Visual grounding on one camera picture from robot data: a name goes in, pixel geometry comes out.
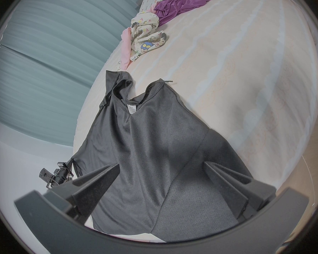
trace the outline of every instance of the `beige bed sheet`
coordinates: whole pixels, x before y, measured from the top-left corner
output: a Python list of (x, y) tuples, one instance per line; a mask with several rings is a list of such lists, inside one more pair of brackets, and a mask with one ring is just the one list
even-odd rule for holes
[[(186, 106), (223, 135), (257, 180), (279, 188), (305, 147), (318, 113), (318, 59), (291, 0), (212, 0), (160, 27), (162, 47), (132, 62), (132, 95), (172, 80)], [(118, 70), (121, 44), (96, 78), (78, 117), (74, 153)]]

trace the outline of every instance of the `curtain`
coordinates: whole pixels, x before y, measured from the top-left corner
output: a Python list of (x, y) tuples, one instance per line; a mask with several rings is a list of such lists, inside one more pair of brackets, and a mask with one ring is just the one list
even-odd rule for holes
[(0, 122), (73, 145), (87, 93), (137, 0), (22, 0), (0, 42)]

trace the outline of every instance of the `bed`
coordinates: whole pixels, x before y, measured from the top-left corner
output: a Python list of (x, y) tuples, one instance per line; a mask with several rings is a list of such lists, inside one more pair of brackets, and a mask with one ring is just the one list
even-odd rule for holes
[[(160, 27), (162, 47), (132, 62), (132, 98), (162, 78), (225, 137), (256, 180), (277, 189), (305, 150), (318, 113), (318, 58), (292, 0), (212, 0)], [(91, 87), (76, 126), (77, 152), (120, 69), (121, 44)]]

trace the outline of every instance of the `brown floor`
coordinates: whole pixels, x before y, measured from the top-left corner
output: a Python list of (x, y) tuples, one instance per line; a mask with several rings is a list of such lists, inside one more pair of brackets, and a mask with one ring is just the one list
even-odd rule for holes
[[(305, 194), (310, 200), (301, 220), (290, 235), (289, 241), (302, 230), (318, 206), (318, 117), (303, 157), (286, 182), (278, 189), (277, 195), (286, 187), (292, 187)], [(283, 249), (279, 248), (277, 253), (281, 253)]]

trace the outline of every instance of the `white label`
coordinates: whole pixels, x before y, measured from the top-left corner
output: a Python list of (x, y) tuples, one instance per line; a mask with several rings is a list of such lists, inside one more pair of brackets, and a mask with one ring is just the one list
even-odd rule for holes
[(136, 105), (128, 104), (127, 107), (128, 107), (128, 112), (130, 114), (134, 114), (136, 112), (136, 110), (137, 110), (137, 106)]

